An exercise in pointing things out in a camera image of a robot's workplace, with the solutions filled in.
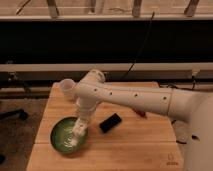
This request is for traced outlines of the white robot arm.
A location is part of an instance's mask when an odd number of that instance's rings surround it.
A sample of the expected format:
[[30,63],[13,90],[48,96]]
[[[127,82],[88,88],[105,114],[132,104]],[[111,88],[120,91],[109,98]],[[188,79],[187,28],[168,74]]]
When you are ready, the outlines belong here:
[[85,134],[90,117],[101,102],[168,116],[189,124],[183,171],[213,171],[213,93],[173,88],[113,86],[104,74],[89,71],[74,87],[79,115],[71,143]]

